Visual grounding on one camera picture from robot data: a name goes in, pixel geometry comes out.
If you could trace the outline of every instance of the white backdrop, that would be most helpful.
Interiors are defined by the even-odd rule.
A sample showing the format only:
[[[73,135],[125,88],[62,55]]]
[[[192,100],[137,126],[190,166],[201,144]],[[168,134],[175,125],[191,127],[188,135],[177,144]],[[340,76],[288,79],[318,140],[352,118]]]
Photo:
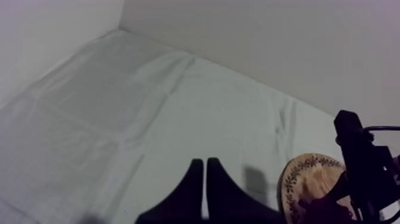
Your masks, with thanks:
[[[331,115],[400,125],[400,3],[127,0],[121,27],[185,49]],[[400,153],[398,135],[379,136]]]
[[[123,0],[1,0],[0,104],[62,57],[118,28]]]

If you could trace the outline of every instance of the decorative border pattern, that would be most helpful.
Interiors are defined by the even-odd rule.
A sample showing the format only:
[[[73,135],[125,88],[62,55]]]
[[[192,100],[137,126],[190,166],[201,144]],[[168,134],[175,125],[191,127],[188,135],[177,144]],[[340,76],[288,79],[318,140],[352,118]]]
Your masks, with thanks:
[[[299,162],[297,166],[292,168],[290,174],[285,179],[285,188],[286,188],[286,203],[289,205],[289,210],[291,212],[290,218],[292,219],[293,224],[298,224],[300,219],[300,213],[297,210],[297,201],[293,198],[294,193],[294,185],[297,183],[297,178],[300,176],[300,172],[307,170],[308,168],[316,166],[320,163],[322,166],[329,167],[337,167],[344,170],[342,164],[336,160],[332,160],[324,157],[316,157],[312,156],[311,158],[307,158],[303,162]]]

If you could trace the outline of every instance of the white fabric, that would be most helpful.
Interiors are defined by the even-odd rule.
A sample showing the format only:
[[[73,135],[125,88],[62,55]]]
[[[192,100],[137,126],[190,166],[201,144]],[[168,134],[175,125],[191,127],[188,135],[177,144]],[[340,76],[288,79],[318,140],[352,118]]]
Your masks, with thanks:
[[[333,117],[308,104],[115,31],[0,109],[0,215],[2,223],[89,215],[133,223],[174,189],[191,159],[208,157],[277,210],[286,163],[303,153],[342,160],[335,136]],[[249,170],[266,186],[249,186]]]

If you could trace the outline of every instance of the engraved wood pattern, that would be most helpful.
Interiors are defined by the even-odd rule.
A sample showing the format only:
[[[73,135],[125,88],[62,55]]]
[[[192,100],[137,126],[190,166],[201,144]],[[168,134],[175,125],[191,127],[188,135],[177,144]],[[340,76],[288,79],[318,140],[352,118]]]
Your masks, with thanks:
[[[291,160],[281,177],[282,212],[288,224],[301,224],[305,210],[298,205],[299,199],[310,202],[325,196],[345,170],[342,163],[321,154],[303,154]],[[338,201],[354,214],[350,198]]]

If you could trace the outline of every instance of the black object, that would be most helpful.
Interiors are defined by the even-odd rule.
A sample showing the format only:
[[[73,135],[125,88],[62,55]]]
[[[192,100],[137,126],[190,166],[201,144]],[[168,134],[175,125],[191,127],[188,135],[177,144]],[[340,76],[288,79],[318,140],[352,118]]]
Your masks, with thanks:
[[[387,146],[375,146],[372,130],[400,130],[395,126],[363,128],[357,114],[342,110],[335,118],[336,142],[342,149],[346,171],[326,195],[337,201],[350,195],[358,221],[362,223],[391,223],[400,212],[389,220],[380,221],[379,211],[400,198],[396,178],[400,174],[393,165]]]
[[[175,223],[284,223],[281,215],[243,192],[219,159],[207,161],[209,220],[201,218],[203,162],[192,160],[176,189],[159,205],[141,214],[136,224]]]
[[[280,214],[242,191],[217,158],[207,161],[207,201],[214,223],[284,223]]]
[[[142,213],[137,224],[199,223],[203,199],[204,165],[200,159],[192,160],[185,176],[175,190],[154,208]]]

